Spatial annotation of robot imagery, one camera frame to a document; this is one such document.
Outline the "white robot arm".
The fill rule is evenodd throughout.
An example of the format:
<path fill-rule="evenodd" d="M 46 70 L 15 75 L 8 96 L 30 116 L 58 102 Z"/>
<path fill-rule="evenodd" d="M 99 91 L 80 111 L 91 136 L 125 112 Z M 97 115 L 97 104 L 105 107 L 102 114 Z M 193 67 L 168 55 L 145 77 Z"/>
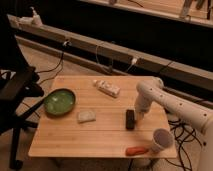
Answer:
<path fill-rule="evenodd" d="M 197 171 L 213 171 L 213 109 L 172 95 L 163 88 L 158 77 L 140 81 L 136 85 L 135 112 L 144 115 L 156 102 L 202 133 L 206 145 L 201 150 Z"/>

